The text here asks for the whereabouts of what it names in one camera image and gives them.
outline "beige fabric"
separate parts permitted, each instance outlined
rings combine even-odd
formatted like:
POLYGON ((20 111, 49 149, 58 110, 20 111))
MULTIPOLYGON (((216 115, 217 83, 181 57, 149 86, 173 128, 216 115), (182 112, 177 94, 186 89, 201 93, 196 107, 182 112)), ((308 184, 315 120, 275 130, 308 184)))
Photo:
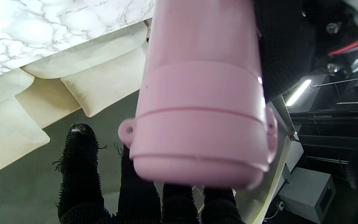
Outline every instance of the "beige fabric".
POLYGON ((61 78, 86 116, 94 116, 140 88, 145 66, 145 49, 142 47, 61 78))
POLYGON ((94 67, 139 47, 146 40, 147 26, 139 22, 22 68, 39 78, 61 78, 94 67))
POLYGON ((15 98, 0 103, 0 169, 48 142, 15 98))
POLYGON ((81 108, 59 78, 35 78, 34 83, 16 99, 40 128, 81 108))
POLYGON ((0 75, 0 102, 24 91, 33 83, 33 80, 34 76, 20 68, 0 75))

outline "screw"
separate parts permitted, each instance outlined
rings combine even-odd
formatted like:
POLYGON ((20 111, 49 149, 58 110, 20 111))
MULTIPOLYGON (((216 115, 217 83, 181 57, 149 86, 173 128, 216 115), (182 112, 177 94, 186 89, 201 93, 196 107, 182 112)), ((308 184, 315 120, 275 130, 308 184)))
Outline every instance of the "screw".
POLYGON ((326 27, 327 33, 336 34, 339 31, 339 26, 336 23, 330 23, 326 27))
POLYGON ((338 65, 329 63, 327 65, 327 70, 328 70, 329 73, 336 73, 336 72, 338 72, 339 68, 338 68, 338 65))

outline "fluorescent light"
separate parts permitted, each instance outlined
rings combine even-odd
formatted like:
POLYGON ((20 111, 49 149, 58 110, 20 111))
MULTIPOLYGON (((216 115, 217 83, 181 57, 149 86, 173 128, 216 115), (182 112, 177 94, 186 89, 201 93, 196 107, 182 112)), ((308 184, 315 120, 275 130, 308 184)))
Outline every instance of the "fluorescent light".
POLYGON ((311 80, 308 79, 303 82, 303 84, 295 91, 294 95, 287 101, 287 106, 292 106, 295 101, 301 96, 301 94, 306 90, 306 88, 310 85, 311 80))

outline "screw hole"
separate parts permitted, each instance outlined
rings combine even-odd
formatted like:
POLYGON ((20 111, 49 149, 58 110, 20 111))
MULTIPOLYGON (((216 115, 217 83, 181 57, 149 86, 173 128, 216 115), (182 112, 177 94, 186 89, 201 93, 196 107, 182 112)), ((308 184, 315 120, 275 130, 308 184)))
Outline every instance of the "screw hole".
POLYGON ((133 128, 132 128, 132 127, 127 128, 127 129, 126 129, 126 132, 127 132, 128 134, 132 134, 133 128))

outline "power cord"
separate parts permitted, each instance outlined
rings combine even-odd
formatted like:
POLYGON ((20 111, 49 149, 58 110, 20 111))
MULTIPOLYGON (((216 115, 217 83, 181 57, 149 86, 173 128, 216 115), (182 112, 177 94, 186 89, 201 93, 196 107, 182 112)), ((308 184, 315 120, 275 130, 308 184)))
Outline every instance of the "power cord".
POLYGON ((264 222, 267 222, 267 220, 276 217, 276 215, 278 214, 278 212, 279 212, 279 211, 282 211, 283 209, 284 209, 284 203, 281 201, 280 204, 277 205, 277 211, 276 211, 276 213, 274 213, 274 215, 273 215, 272 217, 264 218, 263 221, 264 221, 264 222))

